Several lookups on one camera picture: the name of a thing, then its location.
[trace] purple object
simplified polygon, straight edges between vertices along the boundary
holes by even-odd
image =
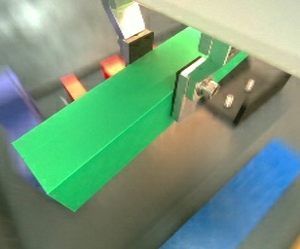
[[[10,143],[22,137],[42,123],[34,100],[22,86],[21,80],[10,67],[0,68],[0,125],[5,127]],[[13,150],[13,159],[21,175],[39,187],[27,165]]]

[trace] white panel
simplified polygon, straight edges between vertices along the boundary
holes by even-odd
[[[137,2],[300,78],[300,1]]]

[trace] blue object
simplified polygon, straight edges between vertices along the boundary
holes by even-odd
[[[161,249],[237,248],[300,174],[300,154],[273,140]]]
[[[0,125],[5,127],[10,143],[42,123],[34,100],[23,88],[19,78],[10,67],[0,68]],[[21,175],[39,187],[27,165],[13,150],[13,159]]]

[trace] gray floor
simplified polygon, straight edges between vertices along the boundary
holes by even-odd
[[[37,21],[25,19],[25,10],[38,13],[30,15]],[[152,12],[148,17],[160,40],[181,29]],[[99,1],[0,0],[0,64],[21,75],[46,118],[65,107],[59,77],[86,72],[82,80],[91,89],[102,76],[89,68],[117,51]],[[238,128],[200,108],[73,213],[14,172],[0,127],[0,248],[158,248],[276,136],[300,150],[295,78]],[[299,232],[300,177],[241,248],[285,249]]]

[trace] black part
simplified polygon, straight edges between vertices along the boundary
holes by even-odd
[[[238,125],[282,89],[289,77],[288,73],[249,56],[222,79],[218,94],[206,101],[209,110]],[[252,92],[245,91],[249,79],[256,80]],[[226,108],[225,98],[229,94],[233,94],[234,100],[232,107]]]

